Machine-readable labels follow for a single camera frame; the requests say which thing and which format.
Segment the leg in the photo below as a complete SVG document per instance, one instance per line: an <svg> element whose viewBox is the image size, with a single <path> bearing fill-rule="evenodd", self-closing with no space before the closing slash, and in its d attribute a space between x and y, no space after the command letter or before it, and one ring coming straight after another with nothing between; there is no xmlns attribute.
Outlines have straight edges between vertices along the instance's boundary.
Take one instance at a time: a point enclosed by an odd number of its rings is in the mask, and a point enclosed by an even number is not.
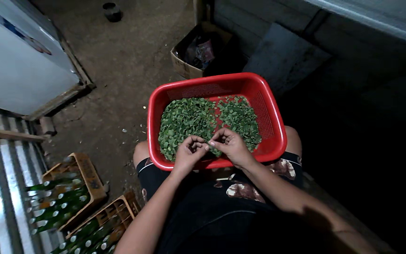
<svg viewBox="0 0 406 254"><path fill-rule="evenodd" d="M285 126L287 146L285 153L267 167L291 184L303 187L302 142L297 131Z"/></svg>
<svg viewBox="0 0 406 254"><path fill-rule="evenodd" d="M300 141L299 134L297 131L290 127L290 126L285 126L286 130L286 137L288 140L287 146L286 146L286 152L296 154L302 157L302 142Z"/></svg>
<svg viewBox="0 0 406 254"><path fill-rule="evenodd" d="M142 196L144 201L147 202L170 172L160 170L151 162L147 141L142 141L136 145L133 163L137 169L137 176L142 187Z"/></svg>
<svg viewBox="0 0 406 254"><path fill-rule="evenodd" d="M133 155L133 163L134 163L134 167L137 168L137 165L139 165L139 163L150 157L150 154L148 152L148 142L142 141L139 142L136 145L136 148L134 149L134 155Z"/></svg>

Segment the white refrigerator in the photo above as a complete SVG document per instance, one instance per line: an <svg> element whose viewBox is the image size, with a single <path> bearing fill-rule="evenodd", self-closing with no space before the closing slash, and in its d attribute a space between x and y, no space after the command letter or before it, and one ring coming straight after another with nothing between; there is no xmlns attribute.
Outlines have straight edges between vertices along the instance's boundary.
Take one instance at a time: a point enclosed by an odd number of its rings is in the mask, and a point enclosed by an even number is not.
<svg viewBox="0 0 406 254"><path fill-rule="evenodd" d="M78 83L51 21L28 0L0 0L0 108L30 115Z"/></svg>

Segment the moringa leaves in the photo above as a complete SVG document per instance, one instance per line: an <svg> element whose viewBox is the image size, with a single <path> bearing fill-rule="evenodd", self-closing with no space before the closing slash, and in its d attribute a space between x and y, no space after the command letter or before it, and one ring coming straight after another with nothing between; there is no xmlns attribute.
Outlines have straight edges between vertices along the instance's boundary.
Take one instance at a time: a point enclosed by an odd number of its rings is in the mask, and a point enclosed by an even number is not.
<svg viewBox="0 0 406 254"><path fill-rule="evenodd" d="M222 127L239 133L253 152L261 142L256 118L244 96L225 96L218 102L205 98L174 100L167 105L161 117L158 137L161 153L167 160L175 161L178 146L185 138L196 135L209 141L215 130ZM210 151L216 156L222 155L212 147Z"/></svg>

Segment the dirt floor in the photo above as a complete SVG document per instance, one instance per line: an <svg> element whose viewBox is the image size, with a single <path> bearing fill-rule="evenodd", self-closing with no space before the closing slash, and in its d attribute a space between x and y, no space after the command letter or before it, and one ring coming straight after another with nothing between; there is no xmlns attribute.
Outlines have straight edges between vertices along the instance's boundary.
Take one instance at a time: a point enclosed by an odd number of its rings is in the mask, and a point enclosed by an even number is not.
<svg viewBox="0 0 406 254"><path fill-rule="evenodd" d="M33 2L63 33L97 86L53 116L57 135L43 144L48 164L86 153L102 181L110 182L109 200L133 189L142 203L132 156L136 143L146 140L144 107L156 87L182 80L170 50L194 26L193 2L118 0L124 16L117 23L103 15L103 0Z"/></svg>

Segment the person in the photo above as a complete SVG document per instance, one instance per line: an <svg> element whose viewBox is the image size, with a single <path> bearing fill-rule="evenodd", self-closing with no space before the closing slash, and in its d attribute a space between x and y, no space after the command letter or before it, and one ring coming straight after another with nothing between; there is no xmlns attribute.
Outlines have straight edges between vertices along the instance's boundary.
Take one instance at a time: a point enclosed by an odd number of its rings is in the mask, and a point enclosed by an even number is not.
<svg viewBox="0 0 406 254"><path fill-rule="evenodd" d="M227 128L208 143L198 136L185 139L171 172L154 166L147 143L139 143L133 161L148 202L115 254L375 253L339 215L299 189L302 146L295 129L285 132L285 153L271 166L257 162L241 136ZM193 172L210 146L236 167L228 180L204 181Z"/></svg>

